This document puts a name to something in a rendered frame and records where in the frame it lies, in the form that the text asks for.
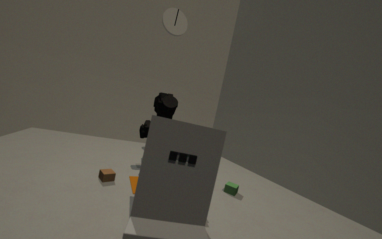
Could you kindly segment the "brown block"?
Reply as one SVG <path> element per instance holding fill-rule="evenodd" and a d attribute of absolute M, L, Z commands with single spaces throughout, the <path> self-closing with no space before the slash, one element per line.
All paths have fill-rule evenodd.
<path fill-rule="evenodd" d="M 99 178 L 102 183 L 115 181 L 116 173 L 112 169 L 100 169 Z"/>

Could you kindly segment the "orange square mat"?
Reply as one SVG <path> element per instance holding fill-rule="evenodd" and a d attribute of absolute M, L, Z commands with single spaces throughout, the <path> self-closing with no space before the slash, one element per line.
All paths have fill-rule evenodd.
<path fill-rule="evenodd" d="M 135 194 L 138 177 L 136 177 L 136 176 L 129 176 L 129 179 L 130 179 L 130 183 L 131 183 L 131 188 L 132 188 L 133 194 Z"/>

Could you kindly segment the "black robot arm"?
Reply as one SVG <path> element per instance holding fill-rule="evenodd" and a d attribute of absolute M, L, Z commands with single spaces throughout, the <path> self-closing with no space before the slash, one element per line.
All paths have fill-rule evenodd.
<path fill-rule="evenodd" d="M 163 118 L 172 119 L 176 107 L 178 106 L 178 101 L 173 94 L 159 93 L 154 100 L 154 111 L 157 113 L 157 116 Z M 140 138 L 147 138 L 148 132 L 150 129 L 150 121 L 146 120 L 142 126 L 140 126 Z"/>

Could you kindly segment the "green rectangular block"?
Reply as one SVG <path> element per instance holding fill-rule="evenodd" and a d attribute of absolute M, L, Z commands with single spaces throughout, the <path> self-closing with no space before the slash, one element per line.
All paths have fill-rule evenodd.
<path fill-rule="evenodd" d="M 237 185 L 235 183 L 228 182 L 225 185 L 224 192 L 235 196 L 238 192 L 238 189 L 239 189 L 239 185 Z"/>

